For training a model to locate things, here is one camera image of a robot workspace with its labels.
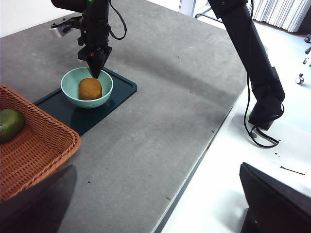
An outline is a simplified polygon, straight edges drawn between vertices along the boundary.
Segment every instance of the light green bowl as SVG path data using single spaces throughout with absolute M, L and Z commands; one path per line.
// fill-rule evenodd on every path
M 79 83 L 82 79 L 92 77 L 88 67 L 80 67 L 69 71 L 64 75 L 60 82 L 60 87 L 66 95 L 67 99 L 81 108 L 97 108 L 103 105 L 110 97 L 113 81 L 109 74 L 101 70 L 98 81 L 101 82 L 103 88 L 103 96 L 95 100 L 79 99 Z

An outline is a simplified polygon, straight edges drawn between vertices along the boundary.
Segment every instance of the dark green tray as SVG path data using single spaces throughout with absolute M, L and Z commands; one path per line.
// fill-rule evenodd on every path
M 73 105 L 60 88 L 34 104 L 82 136 L 137 91 L 134 82 L 107 68 L 103 70 L 110 74 L 113 90 L 107 102 L 98 108 L 84 109 Z

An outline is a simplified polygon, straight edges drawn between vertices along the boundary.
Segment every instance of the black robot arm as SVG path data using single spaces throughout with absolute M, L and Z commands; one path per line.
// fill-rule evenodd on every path
M 110 2 L 111 0 L 52 0 L 53 5 L 58 8 L 82 13 L 80 17 L 53 24 L 51 28 L 57 30 L 61 36 L 71 28 L 80 30 L 78 45 L 85 46 L 78 52 L 78 59 L 87 62 L 95 78 L 98 78 L 112 50 L 108 46 Z
M 209 0 L 217 18 L 221 18 L 248 73 L 257 103 L 249 122 L 269 129 L 282 115 L 285 98 L 274 67 L 271 67 L 264 46 L 246 7 L 246 0 Z

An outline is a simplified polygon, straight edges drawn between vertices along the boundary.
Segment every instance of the brown woven basket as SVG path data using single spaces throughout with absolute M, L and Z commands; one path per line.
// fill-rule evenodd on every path
M 21 111 L 25 127 L 0 144 L 0 201 L 54 173 L 81 144 L 78 133 L 1 84 L 0 110 L 4 108 Z

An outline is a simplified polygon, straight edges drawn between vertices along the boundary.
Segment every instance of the gray table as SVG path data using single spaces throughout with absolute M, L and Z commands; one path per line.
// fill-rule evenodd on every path
M 69 160 L 78 180 L 60 233 L 151 232 L 245 86 L 226 31 L 144 0 L 114 4 L 128 35 L 111 38 L 106 67 L 138 92 L 84 134 Z M 53 39 L 50 24 L 1 39 L 1 82 L 31 101 L 85 65 L 79 32 Z M 110 24 L 122 34 L 113 12 Z

